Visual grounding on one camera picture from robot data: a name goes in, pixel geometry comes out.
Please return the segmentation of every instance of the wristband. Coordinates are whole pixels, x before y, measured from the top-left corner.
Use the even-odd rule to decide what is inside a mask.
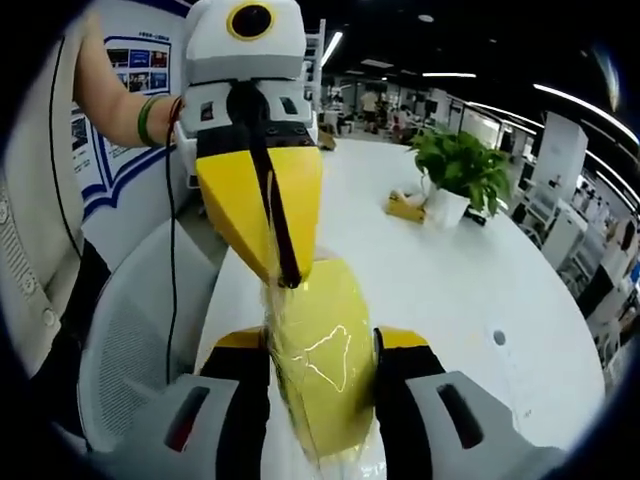
[[[153,104],[161,98],[163,98],[163,95],[149,97],[149,99],[140,109],[140,113],[138,114],[138,136],[140,137],[140,140],[142,140],[142,143],[144,143],[148,147],[160,146],[149,136],[149,132],[147,130],[147,121],[149,120],[149,112],[151,111],[151,107],[153,107]]]

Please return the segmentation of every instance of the black cable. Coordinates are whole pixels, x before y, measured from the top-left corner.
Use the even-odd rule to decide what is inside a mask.
[[[53,80],[51,82],[51,95],[49,97],[49,158],[51,160],[51,170],[53,172],[53,183],[56,187],[56,197],[58,198],[58,207],[60,208],[60,215],[62,216],[62,222],[64,223],[64,228],[67,231],[67,236],[69,237],[69,241],[73,246],[73,249],[78,254],[78,258],[82,259],[82,254],[80,253],[80,248],[78,248],[78,244],[76,243],[73,234],[71,233],[71,227],[69,227],[69,222],[67,221],[67,216],[64,213],[64,206],[62,205],[62,195],[60,195],[60,183],[58,182],[58,170],[56,169],[56,161],[54,156],[53,149],[53,99],[56,92],[56,80],[58,79],[58,68],[60,67],[60,57],[62,57],[62,49],[64,48],[65,37],[62,37],[60,41],[60,48],[58,49],[58,56],[56,58],[56,66],[53,71]]]
[[[176,285],[176,203],[173,198],[173,187],[171,186],[171,134],[173,133],[173,125],[180,115],[181,99],[177,98],[171,106],[169,116],[169,128],[167,129],[166,139],[166,156],[165,156],[165,178],[167,181],[167,194],[169,195],[169,208],[171,209],[171,289],[173,295],[173,312],[171,313],[171,326],[169,328],[169,338],[167,339],[167,357],[166,357],[166,380],[167,385],[171,383],[171,342],[173,341],[173,331],[176,326],[176,317],[178,315],[178,286]]]

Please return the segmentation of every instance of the ceiling light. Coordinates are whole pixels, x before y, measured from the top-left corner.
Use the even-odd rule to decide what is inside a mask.
[[[459,78],[476,78],[475,73],[423,73],[423,77],[459,77]]]
[[[504,113],[505,115],[510,115],[513,118],[517,118],[518,120],[522,120],[523,122],[529,122],[531,125],[535,125],[538,128],[544,128],[544,125],[542,125],[541,123],[534,122],[533,120],[531,120],[531,119],[529,119],[527,117],[522,117],[520,115],[516,115],[515,113],[509,112],[507,110],[502,110],[500,108],[492,107],[491,105],[485,105],[483,103],[476,103],[476,102],[467,102],[467,105],[469,105],[470,107],[486,108],[487,110],[493,110],[494,112]]]
[[[620,190],[618,190],[616,188],[616,186],[613,183],[611,183],[611,180],[609,180],[607,177],[605,177],[602,172],[596,172],[596,175],[598,175],[602,180],[604,180],[604,182],[607,185],[609,185],[609,188],[611,190],[613,190],[613,192],[616,195],[618,195],[618,197],[620,197],[620,200],[622,200],[627,205],[627,207],[629,207],[629,210],[631,210],[632,212],[635,210],[635,208],[633,207],[633,204],[629,201],[629,199],[627,197],[625,197],[622,194],[622,192]]]
[[[342,40],[342,37],[342,32],[336,32],[333,34],[333,38],[329,43],[329,48],[327,48],[327,50],[324,52],[324,55],[322,56],[322,61],[320,62],[321,66],[324,67],[325,63],[329,61],[331,55],[333,55],[334,50],[338,48],[338,44],[340,43],[340,40]]]
[[[379,62],[378,60],[371,60],[370,58],[367,58],[366,60],[363,60],[361,63],[363,65],[369,65],[370,67],[377,67],[377,68],[391,68],[391,67],[393,67],[393,63]]]
[[[581,107],[584,107],[584,108],[586,108],[588,110],[591,110],[593,113],[595,113],[597,115],[600,115],[602,118],[604,118],[608,122],[610,122],[613,125],[615,125],[616,127],[618,127],[618,129],[621,130],[631,140],[633,140],[636,143],[636,145],[640,145],[640,141],[638,140],[638,137],[636,137],[635,133],[633,133],[629,129],[629,127],[624,125],[622,122],[620,122],[614,116],[612,116],[612,115],[608,114],[607,112],[605,112],[604,110],[596,107],[595,105],[591,105],[590,103],[587,103],[584,100],[576,98],[573,95],[569,95],[568,93],[561,92],[560,90],[556,90],[555,88],[545,87],[544,85],[538,85],[538,84],[534,84],[533,86],[534,86],[534,88],[536,88],[538,90],[541,90],[541,91],[547,92],[547,93],[551,93],[552,95],[557,95],[558,97],[564,98],[565,100],[569,100],[569,101],[574,102],[574,103],[577,103]]]
[[[524,132],[530,133],[531,135],[537,135],[538,132],[534,132],[533,130],[527,128],[527,127],[523,127],[522,125],[520,125],[519,123],[515,123],[515,122],[511,122],[509,120],[502,120],[502,123],[506,123],[507,125],[511,125],[512,127],[518,128]]]
[[[625,189],[627,189],[627,191],[631,194],[631,196],[633,197],[633,199],[638,202],[640,204],[640,197],[638,197],[638,195],[636,194],[635,190],[633,188],[631,188],[631,186],[629,186],[629,184],[627,182],[625,182],[623,180],[623,178],[618,175],[615,170],[613,168],[611,168],[609,165],[607,165],[606,163],[604,163],[603,160],[601,160],[600,158],[596,157],[593,153],[591,153],[589,150],[587,150],[587,155],[589,155],[591,158],[593,158],[596,162],[598,162],[600,165],[602,165],[604,168],[607,169],[607,171],[613,175],[615,177],[616,180],[618,180],[622,186],[624,186]]]

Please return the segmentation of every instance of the person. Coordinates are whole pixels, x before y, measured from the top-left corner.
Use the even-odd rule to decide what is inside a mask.
[[[598,216],[595,219],[596,227],[603,231],[606,230],[610,214],[611,210],[609,209],[609,202],[603,201],[600,204],[600,210],[598,211]]]
[[[585,212],[585,217],[589,223],[594,223],[598,218],[598,212],[600,211],[600,205],[602,204],[602,197],[596,198],[595,192],[589,196],[589,204]]]
[[[573,207],[582,212],[582,207],[584,205],[584,201],[587,199],[587,184],[583,183],[580,188],[578,188],[573,195],[573,201],[571,202]]]
[[[620,222],[608,235],[607,248],[595,275],[580,294],[578,308],[588,318],[621,280],[631,273],[638,256],[638,213]]]
[[[0,298],[14,349],[44,413],[82,435],[81,350],[110,271],[83,238],[70,132],[72,101],[110,142],[162,145],[179,99],[130,93],[88,12],[57,42],[8,138],[0,171]]]
[[[393,114],[393,123],[391,126],[391,134],[393,143],[402,144],[406,137],[411,134],[411,113],[409,107],[402,105],[400,111]]]
[[[362,110],[364,111],[364,130],[373,132],[376,128],[376,107],[378,96],[371,89],[360,98]]]

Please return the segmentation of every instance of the desk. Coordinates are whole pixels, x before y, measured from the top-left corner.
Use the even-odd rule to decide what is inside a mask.
[[[338,140],[324,158],[318,245],[351,266],[371,324],[420,333],[447,370],[508,405],[534,444],[574,445],[602,404],[604,381],[584,318],[542,254],[504,214],[450,231],[386,215],[393,188],[419,184],[406,147]],[[230,250],[199,364],[223,335],[262,323],[260,299],[260,282]]]

